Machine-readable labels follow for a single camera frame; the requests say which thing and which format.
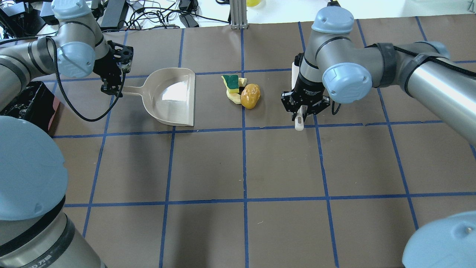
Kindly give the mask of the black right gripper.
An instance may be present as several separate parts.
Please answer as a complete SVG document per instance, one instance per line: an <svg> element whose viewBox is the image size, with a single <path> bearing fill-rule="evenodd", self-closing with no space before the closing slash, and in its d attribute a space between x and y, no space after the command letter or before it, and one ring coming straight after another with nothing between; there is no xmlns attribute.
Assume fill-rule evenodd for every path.
<svg viewBox="0 0 476 268"><path fill-rule="evenodd" d="M323 82L308 80L299 73L294 88L290 92L281 93L281 102L284 109L291 113L292 121L295 121L299 109L304 106L303 122L306 122L308 117L313 117L331 105L330 98L324 95L324 90Z"/></svg>

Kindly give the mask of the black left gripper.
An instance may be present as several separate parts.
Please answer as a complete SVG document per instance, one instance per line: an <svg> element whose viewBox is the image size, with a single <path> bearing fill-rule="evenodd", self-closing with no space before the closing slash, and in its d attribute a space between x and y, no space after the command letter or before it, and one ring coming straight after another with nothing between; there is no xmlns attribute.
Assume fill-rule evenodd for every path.
<svg viewBox="0 0 476 268"><path fill-rule="evenodd" d="M102 80L103 85L100 87L102 93L113 94L116 98L122 98L126 73L114 61L112 50L107 42L104 43L104 47L106 53L95 60L93 72L99 75Z"/></svg>

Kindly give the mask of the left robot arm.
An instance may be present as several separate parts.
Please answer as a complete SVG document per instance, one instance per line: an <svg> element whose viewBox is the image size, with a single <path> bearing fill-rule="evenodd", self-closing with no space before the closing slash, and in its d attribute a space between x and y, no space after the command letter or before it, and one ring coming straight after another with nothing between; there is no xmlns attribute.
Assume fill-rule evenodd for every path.
<svg viewBox="0 0 476 268"><path fill-rule="evenodd" d="M57 99L38 77L99 75L102 93L125 92L133 48L107 41L84 0L53 0L54 36L1 42L1 267L105 268L65 214L68 171L48 130Z"/></svg>

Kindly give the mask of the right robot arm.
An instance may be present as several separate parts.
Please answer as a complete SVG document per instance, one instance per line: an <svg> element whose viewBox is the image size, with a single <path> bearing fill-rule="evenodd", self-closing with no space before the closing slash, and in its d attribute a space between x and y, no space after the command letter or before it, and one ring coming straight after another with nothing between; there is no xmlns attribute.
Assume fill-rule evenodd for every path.
<svg viewBox="0 0 476 268"><path fill-rule="evenodd" d="M331 1L320 9L306 50L294 62L291 91L281 93L296 129L331 101L349 104L372 88L399 86L475 145L475 72L456 66L444 44L417 41L362 49L350 39L354 17ZM420 227L403 250L406 268L474 268L475 212L463 212Z"/></svg>

